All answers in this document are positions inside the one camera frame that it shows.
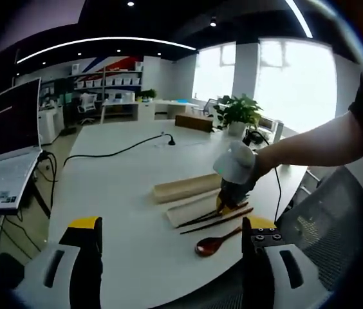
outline white laptop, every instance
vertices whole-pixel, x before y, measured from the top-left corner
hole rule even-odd
[[[0,213],[16,211],[42,152],[40,79],[0,93]]]

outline window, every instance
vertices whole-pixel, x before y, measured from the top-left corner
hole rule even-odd
[[[196,61],[192,97],[208,101],[232,95],[236,43],[201,50]]]
[[[264,116],[302,133],[335,117],[337,79],[330,47],[294,39],[263,39],[255,100]]]

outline ceiling light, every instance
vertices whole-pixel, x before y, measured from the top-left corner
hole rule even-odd
[[[302,13],[300,12],[299,8],[297,7],[297,5],[295,4],[295,2],[293,0],[285,0],[287,2],[287,4],[290,6],[290,8],[292,9],[293,13],[296,15],[297,20],[299,21],[300,25],[302,26],[306,36],[310,39],[313,38],[312,33],[310,32],[309,26],[306,23],[306,21],[304,20],[304,17],[302,15]]]
[[[216,18],[213,16],[212,20],[210,21],[211,27],[216,27]]]
[[[41,53],[45,53],[48,52],[49,50],[54,50],[56,48],[59,47],[63,47],[63,46],[68,46],[68,45],[73,45],[73,44],[78,44],[78,43],[84,43],[84,42],[93,42],[93,41],[105,41],[105,40],[132,40],[132,41],[145,41],[145,42],[155,42],[155,43],[162,43],[162,44],[167,44],[167,45],[173,45],[173,46],[177,46],[177,47],[181,47],[181,48],[186,48],[188,50],[196,50],[194,47],[190,47],[187,45],[182,45],[182,44],[178,44],[178,43],[173,43],[173,42],[169,42],[169,41],[163,41],[163,40],[156,40],[156,39],[147,39],[145,37],[93,37],[91,39],[83,39],[83,40],[77,40],[77,41],[71,41],[71,42],[67,42],[67,43],[62,43],[59,45],[55,45],[49,48],[46,48],[44,50],[41,51],[37,51],[35,53],[32,53],[31,55],[24,57],[20,60],[17,61],[17,64],[30,59],[34,56],[40,55]]]

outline wooden ladle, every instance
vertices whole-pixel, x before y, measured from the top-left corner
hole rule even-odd
[[[232,232],[224,235],[223,237],[209,237],[199,241],[194,247],[194,251],[201,257],[212,256],[219,250],[222,243],[224,243],[228,238],[241,232],[241,227],[236,228]]]

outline monitor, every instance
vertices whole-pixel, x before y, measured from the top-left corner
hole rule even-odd
[[[0,93],[0,155],[40,146],[39,89],[35,79]]]

